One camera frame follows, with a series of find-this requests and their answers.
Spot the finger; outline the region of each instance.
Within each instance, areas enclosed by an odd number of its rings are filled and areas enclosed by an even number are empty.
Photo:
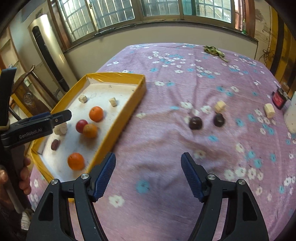
[[[24,190],[24,194],[29,195],[31,193],[31,186],[28,186],[25,190]]]
[[[29,185],[30,185],[30,178],[27,178],[26,180],[19,182],[19,187],[22,190],[25,190]]]
[[[26,180],[30,175],[29,169],[27,167],[24,167],[21,171],[20,171],[20,178],[22,180]]]
[[[24,158],[24,165],[25,165],[25,166],[28,166],[28,165],[30,165],[30,164],[31,164],[31,160],[30,160],[30,158],[25,157],[25,158]]]
[[[0,184],[4,184],[8,181],[8,175],[6,171],[0,170]]]

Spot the bed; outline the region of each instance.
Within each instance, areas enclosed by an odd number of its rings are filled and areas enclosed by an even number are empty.
[[[260,62],[223,50],[225,59],[203,46],[156,43],[128,46],[98,72],[144,74],[147,93],[122,132],[114,152],[117,164],[106,192],[95,203],[110,241],[185,241],[202,204],[191,193],[180,157],[189,152],[197,164],[220,179],[246,180],[274,240],[296,209],[296,136],[288,132],[283,110],[265,118],[278,82]],[[227,105],[223,127],[213,124],[217,101]],[[203,120],[190,130],[192,116]],[[47,182],[35,168],[30,200],[36,207]],[[227,201],[214,236],[221,236]],[[74,204],[71,218],[83,240]]]

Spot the orange fruit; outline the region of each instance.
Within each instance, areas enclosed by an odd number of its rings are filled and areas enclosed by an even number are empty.
[[[95,138],[98,134],[98,128],[94,124],[86,124],[83,127],[83,135],[87,138]]]
[[[74,171],[80,171],[84,168],[84,158],[80,153],[74,152],[68,156],[68,165]]]
[[[89,118],[92,121],[95,122],[99,122],[100,120],[102,120],[104,117],[104,111],[101,107],[99,106],[95,106],[91,109],[91,111],[89,112]]]

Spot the human hand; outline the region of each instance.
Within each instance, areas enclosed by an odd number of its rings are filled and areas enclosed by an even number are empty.
[[[21,181],[19,182],[19,187],[24,191],[24,194],[29,195],[31,193],[30,186],[30,172],[27,168],[30,165],[31,160],[27,157],[24,158],[24,167],[20,172]],[[14,210],[14,206],[4,189],[3,184],[8,181],[8,175],[6,171],[0,170],[0,203],[10,210]]]

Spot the metal screw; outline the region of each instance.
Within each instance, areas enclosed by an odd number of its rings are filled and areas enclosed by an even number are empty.
[[[89,175],[87,173],[84,173],[84,174],[81,175],[81,178],[82,179],[88,179]]]
[[[245,185],[246,184],[246,181],[244,179],[239,179],[239,184],[240,185]]]
[[[214,174],[209,174],[207,177],[208,177],[209,180],[215,180],[216,179],[216,176]]]
[[[55,184],[57,184],[58,181],[59,181],[58,179],[52,179],[51,182],[50,182],[50,184],[51,185],[55,185]]]

